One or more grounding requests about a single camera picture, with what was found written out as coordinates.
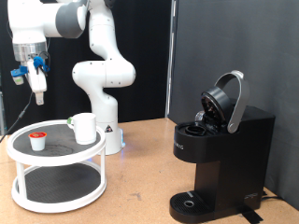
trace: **white mug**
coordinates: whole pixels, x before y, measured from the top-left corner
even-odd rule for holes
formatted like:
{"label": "white mug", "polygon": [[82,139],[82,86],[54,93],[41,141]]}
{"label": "white mug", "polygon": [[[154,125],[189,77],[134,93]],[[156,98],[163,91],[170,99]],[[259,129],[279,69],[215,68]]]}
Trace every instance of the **white mug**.
{"label": "white mug", "polygon": [[95,115],[92,113],[77,114],[67,120],[67,125],[74,130],[76,142],[88,145],[96,140]]}

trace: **two-tier tray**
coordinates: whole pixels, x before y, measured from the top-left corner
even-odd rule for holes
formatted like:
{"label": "two-tier tray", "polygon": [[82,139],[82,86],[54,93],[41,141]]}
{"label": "two-tier tray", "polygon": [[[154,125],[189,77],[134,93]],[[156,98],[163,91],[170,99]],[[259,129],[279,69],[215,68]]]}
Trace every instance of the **two-tier tray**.
{"label": "two-tier tray", "polygon": [[[85,206],[106,189],[104,131],[97,127],[96,141],[76,143],[66,120],[24,127],[10,136],[7,154],[17,163],[11,195],[21,207],[38,213],[61,213]],[[46,147],[33,151],[29,133],[47,133]],[[88,161],[101,155],[101,167]],[[24,164],[31,165],[24,170]]]}

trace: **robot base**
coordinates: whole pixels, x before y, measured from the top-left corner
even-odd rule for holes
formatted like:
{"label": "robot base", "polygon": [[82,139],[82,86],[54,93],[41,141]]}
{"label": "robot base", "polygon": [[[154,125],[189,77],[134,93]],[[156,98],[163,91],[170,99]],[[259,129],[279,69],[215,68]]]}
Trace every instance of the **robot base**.
{"label": "robot base", "polygon": [[122,129],[119,128],[118,122],[96,122],[96,125],[102,128],[106,134],[106,155],[113,155],[121,151],[125,144],[122,141]]}

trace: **coffee maker drip tray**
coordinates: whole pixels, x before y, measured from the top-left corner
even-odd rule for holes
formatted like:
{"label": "coffee maker drip tray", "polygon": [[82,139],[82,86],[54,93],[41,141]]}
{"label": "coffee maker drip tray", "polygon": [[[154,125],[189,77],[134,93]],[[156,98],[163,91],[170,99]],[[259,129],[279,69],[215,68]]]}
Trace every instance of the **coffee maker drip tray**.
{"label": "coffee maker drip tray", "polygon": [[213,210],[195,191],[173,196],[170,200],[170,215],[177,221],[189,223],[201,223],[214,219]]}

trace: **red lid coffee pod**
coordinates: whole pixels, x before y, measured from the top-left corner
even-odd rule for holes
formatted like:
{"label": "red lid coffee pod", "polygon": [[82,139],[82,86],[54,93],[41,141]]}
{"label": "red lid coffee pod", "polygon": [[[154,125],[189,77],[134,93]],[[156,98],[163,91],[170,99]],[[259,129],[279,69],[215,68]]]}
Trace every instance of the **red lid coffee pod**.
{"label": "red lid coffee pod", "polygon": [[31,147],[33,151],[41,151],[45,149],[46,133],[30,133],[29,135]]}

